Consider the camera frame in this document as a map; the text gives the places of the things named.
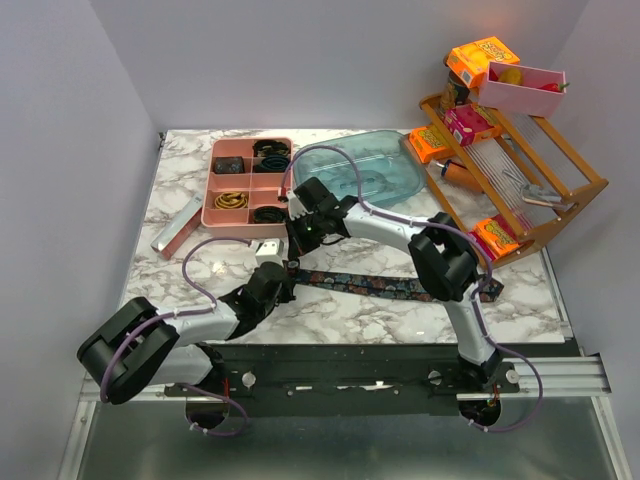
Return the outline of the floral patterned necktie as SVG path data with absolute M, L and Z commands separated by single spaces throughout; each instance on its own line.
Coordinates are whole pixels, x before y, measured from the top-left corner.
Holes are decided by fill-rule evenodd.
M 297 285 L 389 300 L 434 302 L 418 279 L 288 268 Z

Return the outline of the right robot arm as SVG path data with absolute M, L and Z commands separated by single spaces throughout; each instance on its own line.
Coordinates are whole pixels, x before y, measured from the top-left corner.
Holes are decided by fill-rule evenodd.
M 278 189 L 287 206 L 289 257 L 299 258 L 330 235 L 367 239 L 408 254 L 422 288 L 440 302 L 457 338 L 460 379 L 480 392 L 496 380 L 501 355 L 488 333 L 479 302 L 482 284 L 472 238 L 451 217 L 430 219 L 380 210 L 355 196 L 337 199 L 317 178 Z

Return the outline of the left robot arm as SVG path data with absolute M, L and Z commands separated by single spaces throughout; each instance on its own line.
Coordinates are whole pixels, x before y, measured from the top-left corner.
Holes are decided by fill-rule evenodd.
M 100 399 L 123 404 L 150 385 L 188 383 L 201 395 L 222 380 L 207 341 L 240 338 L 295 299 L 295 281 L 266 262 L 249 281 L 200 307 L 158 309 L 145 297 L 121 307 L 78 348 L 76 358 L 100 387 Z

